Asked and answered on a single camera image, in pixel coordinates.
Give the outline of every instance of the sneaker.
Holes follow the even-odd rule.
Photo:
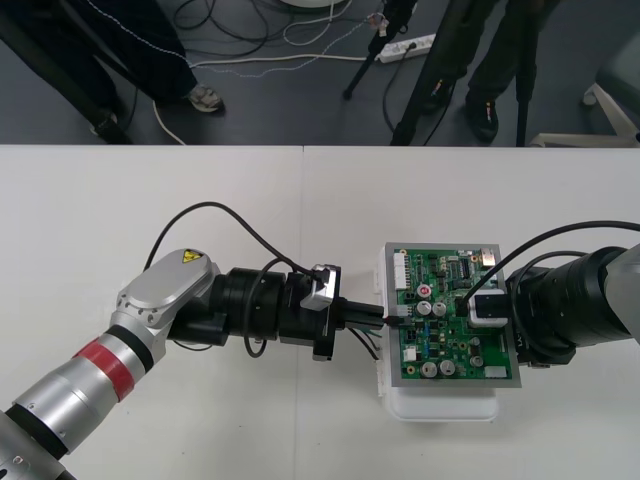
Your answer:
[[[196,110],[204,113],[212,113],[224,107],[222,98],[216,91],[205,85],[196,85],[187,96],[187,99]]]
[[[111,120],[113,120],[113,123],[118,123],[118,117],[116,116],[115,113],[113,113],[110,110],[104,110],[104,113],[105,115],[109,115],[111,117]],[[91,124],[89,124],[89,131],[96,137],[98,136],[98,132],[96,132],[96,127],[94,127]]]
[[[422,113],[430,115],[443,108],[449,97],[451,96],[451,89],[453,84],[446,80],[440,79],[435,88],[431,92],[431,95],[427,101],[422,105]]]
[[[471,131],[478,140],[490,143],[496,138],[499,126],[496,102],[477,101],[467,95],[464,113]]]

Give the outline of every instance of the white cable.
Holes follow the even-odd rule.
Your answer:
[[[347,38],[349,35],[351,35],[353,32],[355,32],[357,29],[359,29],[362,25],[364,25],[364,23],[357,24],[355,27],[353,27],[347,33],[345,33],[341,37],[338,37],[335,40],[333,40],[331,43],[329,43],[329,45],[327,45],[324,48],[324,50],[322,50],[321,53],[319,53],[317,55],[315,55],[315,54],[305,54],[304,55],[305,58],[309,58],[309,60],[307,60],[306,62],[302,62],[300,65],[298,65],[296,67],[270,68],[268,70],[265,70],[264,72],[261,72],[261,73],[255,74],[255,75],[243,75],[241,73],[236,72],[235,70],[216,70],[216,69],[213,69],[213,68],[210,68],[210,67],[206,66],[206,65],[209,65],[211,62],[218,62],[219,60],[205,60],[203,62],[198,62],[198,63],[191,64],[190,66],[191,66],[191,68],[208,68],[209,70],[213,70],[216,73],[231,73],[231,74],[236,75],[236,76],[238,76],[240,78],[262,78],[267,73],[271,73],[271,72],[294,72],[296,70],[300,70],[303,67],[306,67],[307,65],[317,61],[320,58],[330,57],[329,55],[325,56],[325,54],[327,53],[327,50],[329,50],[331,47],[333,47],[339,41],[344,40],[345,38]]]
[[[284,31],[282,32],[282,38],[284,39],[285,42],[287,42],[289,45],[293,45],[294,47],[306,47],[307,45],[311,45],[315,41],[317,41],[320,38],[322,38],[322,36],[325,33],[327,33],[327,31],[331,27],[331,23],[333,22],[333,20],[335,20],[336,18],[342,16],[342,14],[347,11],[347,9],[351,6],[352,3],[353,3],[353,0],[349,0],[349,2],[344,6],[342,11],[340,13],[334,15],[333,11],[334,11],[334,7],[335,7],[335,4],[336,4],[336,0],[331,0],[331,9],[329,10],[329,16],[328,17],[317,18],[315,20],[309,20],[309,21],[306,21],[306,22],[291,23],[291,24],[287,25],[285,27]],[[318,35],[316,35],[315,37],[313,37],[311,40],[309,40],[307,42],[296,43],[296,42],[292,42],[291,40],[289,40],[287,38],[287,31],[292,27],[297,27],[297,26],[300,26],[300,25],[312,25],[314,23],[321,23],[321,22],[325,22],[325,21],[327,22],[327,26],[324,27],[324,30],[322,30]]]
[[[254,58],[238,58],[236,60],[210,60],[206,62],[209,65],[229,65],[236,63],[254,63],[254,62],[285,62],[289,60],[299,60],[301,58],[323,58],[325,60],[345,60],[348,62],[364,62],[367,57],[343,57],[341,55],[321,55],[319,53],[301,53],[298,55],[290,55],[288,57],[254,57]]]
[[[178,142],[180,145],[184,145],[185,147],[187,146],[186,143],[184,143],[180,137],[178,137],[176,134],[174,134],[171,130],[169,130],[166,125],[164,124],[164,122],[162,121],[162,119],[160,118],[160,114],[158,113],[158,109],[156,107],[156,102],[155,100],[153,101],[153,113],[156,114],[156,120],[158,120],[158,123],[160,124],[160,126],[162,127],[162,129],[167,132],[167,134],[173,138],[176,142]]]
[[[353,27],[351,30],[349,30],[347,33],[345,33],[344,35],[336,38],[335,40],[333,40],[331,43],[329,43],[329,45],[327,45],[325,47],[325,49],[318,55],[315,54],[305,54],[304,56],[301,56],[301,58],[310,58],[309,60],[307,60],[306,62],[301,63],[300,65],[298,65],[297,67],[290,67],[290,68],[270,68],[268,70],[265,70],[264,72],[257,74],[257,75],[243,75],[240,74],[234,70],[217,70],[215,68],[211,68],[211,67],[207,67],[206,65],[208,64],[216,64],[217,62],[222,62],[220,60],[208,60],[208,61],[203,61],[203,62],[198,62],[198,63],[191,63],[189,61],[189,59],[183,55],[180,55],[177,52],[173,52],[171,50],[165,50],[164,48],[160,48],[156,45],[154,45],[153,43],[145,40],[144,38],[139,37],[138,35],[136,35],[135,33],[133,33],[131,30],[129,30],[127,27],[125,27],[124,25],[122,25],[122,23],[120,22],[120,20],[118,20],[117,18],[113,17],[112,15],[109,15],[106,12],[103,12],[100,8],[98,8],[91,0],[85,0],[95,11],[97,11],[100,15],[102,15],[105,18],[108,18],[109,20],[111,20],[113,23],[115,23],[116,25],[118,25],[118,27],[120,27],[124,32],[128,33],[129,35],[131,35],[133,38],[135,38],[136,40],[138,40],[139,42],[144,43],[145,45],[147,45],[149,48],[153,48],[154,50],[157,50],[158,52],[162,52],[162,53],[166,53],[167,55],[173,55],[175,57],[178,57],[182,60],[184,60],[184,62],[189,65],[189,68],[193,69],[193,68],[203,68],[203,69],[207,69],[207,70],[211,70],[212,72],[215,73],[231,73],[233,75],[236,75],[240,78],[262,78],[264,77],[267,73],[271,73],[271,72],[293,72],[295,70],[299,70],[303,67],[306,67],[307,65],[315,62],[316,60],[318,60],[319,58],[329,58],[332,57],[331,55],[325,55],[327,53],[327,51],[333,47],[336,43],[338,43],[341,40],[344,40],[345,38],[347,38],[349,35],[351,35],[353,32],[355,32],[357,29],[359,29],[360,27],[362,27],[362,25],[364,25],[364,23],[359,23],[357,24],[355,27]],[[349,5],[351,5],[351,1],[349,1],[349,3],[345,6],[345,8],[342,10],[342,12],[340,12],[337,16],[340,16],[344,13],[344,11],[349,7]],[[341,60],[345,60],[349,57],[343,57],[340,58]],[[178,142],[180,145],[185,145],[186,143],[184,143],[180,137],[178,137],[177,135],[175,135],[171,130],[169,130],[166,125],[164,124],[164,122],[162,121],[162,119],[160,118],[160,114],[158,113],[158,109],[156,107],[156,102],[153,102],[153,111],[156,115],[156,119],[158,120],[158,123],[160,124],[160,127],[162,127],[162,129],[171,137],[173,138],[176,142]]]

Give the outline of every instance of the yellow warning label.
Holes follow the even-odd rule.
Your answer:
[[[185,250],[184,256],[182,257],[182,263],[193,262],[194,260],[199,259],[201,256],[201,253],[194,252],[193,250]]]

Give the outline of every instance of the metal frame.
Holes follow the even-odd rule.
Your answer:
[[[585,148],[640,148],[640,129],[600,85],[597,83],[591,85],[584,93],[582,103],[589,107],[599,103],[616,134],[572,135],[541,133],[531,140],[529,146],[546,147],[547,144],[552,144]]]
[[[387,243],[385,245],[385,265],[386,274],[393,275],[393,252],[396,249],[420,249],[420,250],[479,250],[490,248],[496,257],[496,261],[501,260],[500,247],[496,244],[469,244],[469,243]],[[506,292],[504,276],[498,272],[498,287]],[[391,315],[397,314],[398,302],[396,300],[393,282],[387,281],[387,306]],[[520,388],[520,368],[516,353],[516,345],[513,335],[511,320],[505,327],[507,337],[507,350],[509,352],[509,363],[511,364],[512,378],[510,379],[489,379],[489,380],[447,380],[447,379],[405,379],[400,371],[400,337],[398,328],[389,328],[389,360],[391,362],[391,386],[392,387],[433,387],[433,388]]]

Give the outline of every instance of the red band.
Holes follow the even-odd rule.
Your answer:
[[[107,347],[101,345],[94,340],[85,346],[82,350],[75,354],[75,357],[84,357],[93,363],[96,367],[109,377],[113,388],[121,402],[124,397],[129,395],[135,385],[133,375],[129,372],[127,366],[120,361]]]

